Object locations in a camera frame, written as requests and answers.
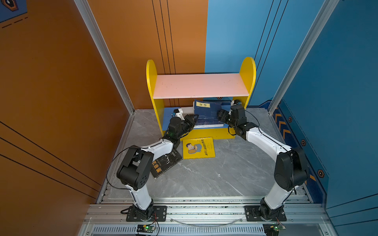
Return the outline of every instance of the cartoon illustration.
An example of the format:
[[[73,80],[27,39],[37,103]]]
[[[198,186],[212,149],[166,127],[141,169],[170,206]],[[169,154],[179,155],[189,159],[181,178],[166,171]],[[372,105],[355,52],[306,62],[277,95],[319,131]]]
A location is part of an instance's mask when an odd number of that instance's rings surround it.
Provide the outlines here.
[[[188,153],[189,154],[194,154],[194,153],[200,153],[202,150],[202,145],[201,144],[195,144],[194,146],[191,143],[188,143],[186,147],[189,149]]]

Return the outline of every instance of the bookshelf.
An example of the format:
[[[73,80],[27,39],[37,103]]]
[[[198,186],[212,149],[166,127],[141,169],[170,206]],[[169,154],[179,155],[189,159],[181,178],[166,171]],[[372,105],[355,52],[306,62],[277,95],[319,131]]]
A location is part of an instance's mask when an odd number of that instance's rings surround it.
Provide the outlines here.
[[[174,109],[164,107],[163,99],[233,97],[247,107],[256,82],[256,65],[252,57],[244,59],[239,73],[227,74],[179,74],[157,75],[153,60],[147,61],[147,86],[161,134],[166,131]],[[234,139],[228,133],[228,125],[216,128],[192,130],[184,139],[212,137],[213,139]]]

